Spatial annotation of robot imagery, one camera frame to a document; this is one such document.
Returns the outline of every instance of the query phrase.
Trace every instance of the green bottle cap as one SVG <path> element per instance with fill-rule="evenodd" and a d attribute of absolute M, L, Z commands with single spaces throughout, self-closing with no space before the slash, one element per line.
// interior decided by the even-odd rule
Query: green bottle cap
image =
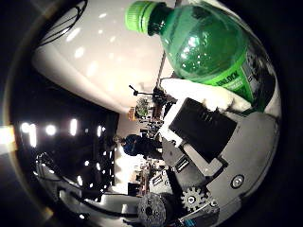
<path fill-rule="evenodd" d="M 132 3 L 125 13 L 125 25 L 129 30 L 148 34 L 150 16 L 153 9 L 160 2 L 136 1 Z"/>

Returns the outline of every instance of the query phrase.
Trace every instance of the gear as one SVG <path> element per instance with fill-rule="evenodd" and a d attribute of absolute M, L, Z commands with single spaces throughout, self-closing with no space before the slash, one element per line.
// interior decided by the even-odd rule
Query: gear
<path fill-rule="evenodd" d="M 138 216 L 144 226 L 166 226 L 173 216 L 172 207 L 164 195 L 145 194 L 138 204 Z"/>
<path fill-rule="evenodd" d="M 182 204 L 189 212 L 196 211 L 205 203 L 205 194 L 201 188 L 189 187 L 183 192 L 184 197 L 181 197 Z"/>

